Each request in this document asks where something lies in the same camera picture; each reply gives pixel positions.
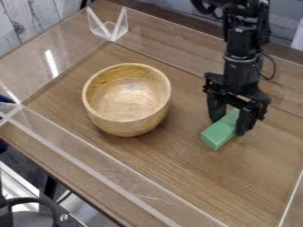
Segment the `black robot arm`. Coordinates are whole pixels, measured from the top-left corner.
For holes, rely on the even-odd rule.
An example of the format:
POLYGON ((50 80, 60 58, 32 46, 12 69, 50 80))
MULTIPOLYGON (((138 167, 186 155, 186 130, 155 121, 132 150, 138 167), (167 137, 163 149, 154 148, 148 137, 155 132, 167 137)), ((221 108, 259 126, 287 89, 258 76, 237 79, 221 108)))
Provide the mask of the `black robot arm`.
POLYGON ((259 89, 263 60, 263 46, 269 43, 271 29, 269 22, 270 0, 190 0, 197 11, 223 14, 225 30, 225 72, 205 74, 205 92, 211 121, 226 115, 226 107, 239 110, 235 133, 245 135, 258 121, 266 119, 271 98, 259 89))

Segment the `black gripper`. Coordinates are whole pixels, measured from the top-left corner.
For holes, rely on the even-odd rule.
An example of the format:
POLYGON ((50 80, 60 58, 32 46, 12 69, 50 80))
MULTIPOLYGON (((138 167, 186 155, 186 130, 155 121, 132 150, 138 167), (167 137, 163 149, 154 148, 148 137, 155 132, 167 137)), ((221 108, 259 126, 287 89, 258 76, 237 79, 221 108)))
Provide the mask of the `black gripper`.
POLYGON ((239 117, 235 133, 243 136, 254 128, 257 120, 266 119, 271 98, 259 89, 262 77, 263 57, 258 53, 249 58, 225 55, 225 73, 205 74, 203 87, 207 94, 209 115, 213 122, 226 115, 227 105, 238 108, 239 117))

